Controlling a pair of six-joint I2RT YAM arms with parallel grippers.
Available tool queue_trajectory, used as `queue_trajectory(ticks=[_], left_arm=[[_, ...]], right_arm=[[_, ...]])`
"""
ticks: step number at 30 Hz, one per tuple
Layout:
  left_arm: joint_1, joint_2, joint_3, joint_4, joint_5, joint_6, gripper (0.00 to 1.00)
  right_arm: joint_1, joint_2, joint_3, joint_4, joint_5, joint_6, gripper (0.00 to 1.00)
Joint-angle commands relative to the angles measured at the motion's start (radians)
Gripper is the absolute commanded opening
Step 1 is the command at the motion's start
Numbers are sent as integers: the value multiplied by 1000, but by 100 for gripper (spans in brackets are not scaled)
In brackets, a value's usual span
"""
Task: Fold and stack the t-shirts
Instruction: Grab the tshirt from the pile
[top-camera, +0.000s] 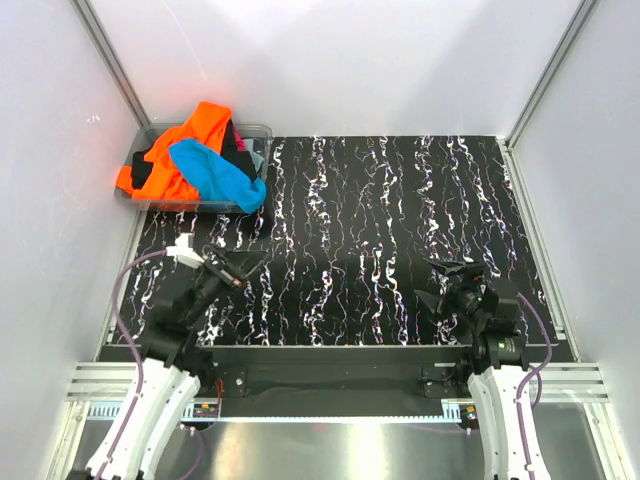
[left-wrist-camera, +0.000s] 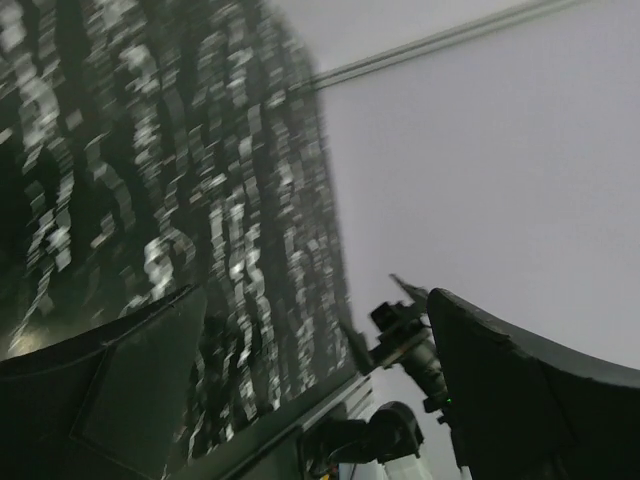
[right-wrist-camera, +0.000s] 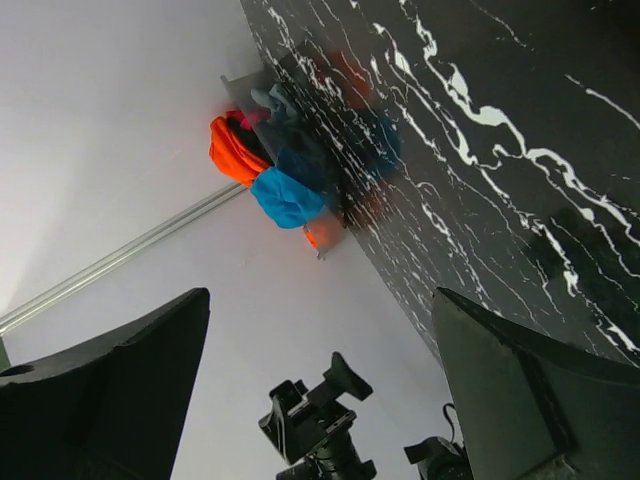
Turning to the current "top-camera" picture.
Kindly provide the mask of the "blue t shirt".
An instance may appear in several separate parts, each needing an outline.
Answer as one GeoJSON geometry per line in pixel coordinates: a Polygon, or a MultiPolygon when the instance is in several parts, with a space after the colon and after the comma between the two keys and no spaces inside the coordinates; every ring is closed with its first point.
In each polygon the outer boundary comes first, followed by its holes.
{"type": "Polygon", "coordinates": [[[169,156],[199,200],[233,202],[245,214],[256,212],[266,200],[267,187],[259,176],[251,181],[219,153],[195,139],[170,146],[169,156]]]}

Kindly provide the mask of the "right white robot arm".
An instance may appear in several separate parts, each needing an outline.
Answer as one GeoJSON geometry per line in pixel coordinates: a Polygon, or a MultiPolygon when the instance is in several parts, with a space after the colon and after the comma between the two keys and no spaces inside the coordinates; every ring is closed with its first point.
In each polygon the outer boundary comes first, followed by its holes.
{"type": "Polygon", "coordinates": [[[470,427],[481,436],[485,479],[549,479],[529,390],[544,366],[529,366],[526,338],[518,331],[521,306],[528,302],[510,280],[488,279],[481,262],[430,259],[428,264],[451,282],[439,294],[418,290],[418,299],[439,319],[457,317],[471,347],[450,372],[424,373],[419,383],[471,397],[470,427]]]}

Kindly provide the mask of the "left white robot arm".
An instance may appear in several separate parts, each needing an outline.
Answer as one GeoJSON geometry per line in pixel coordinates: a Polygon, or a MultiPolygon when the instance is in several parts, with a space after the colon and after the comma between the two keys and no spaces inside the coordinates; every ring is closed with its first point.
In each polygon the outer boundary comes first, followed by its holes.
{"type": "Polygon", "coordinates": [[[135,360],[134,377],[100,446],[70,479],[153,479],[182,413],[195,396],[219,391],[214,357],[197,344],[196,322],[214,300],[246,286],[265,261],[263,251],[227,250],[214,245],[202,253],[174,244],[161,255],[193,269],[188,287],[161,306],[134,342],[117,322],[135,360]]]}

